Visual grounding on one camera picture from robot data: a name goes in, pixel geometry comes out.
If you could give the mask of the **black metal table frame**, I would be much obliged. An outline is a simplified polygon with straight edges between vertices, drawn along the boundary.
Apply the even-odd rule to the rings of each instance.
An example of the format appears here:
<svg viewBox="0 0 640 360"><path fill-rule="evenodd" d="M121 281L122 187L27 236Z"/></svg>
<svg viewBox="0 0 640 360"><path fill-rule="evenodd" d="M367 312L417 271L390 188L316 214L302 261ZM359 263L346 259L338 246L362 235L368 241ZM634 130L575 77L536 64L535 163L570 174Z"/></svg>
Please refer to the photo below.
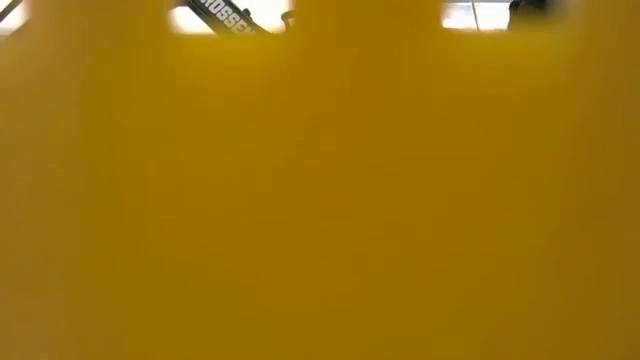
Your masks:
<svg viewBox="0 0 640 360"><path fill-rule="evenodd" d="M23 0L0 0L0 23L2 23Z"/></svg>

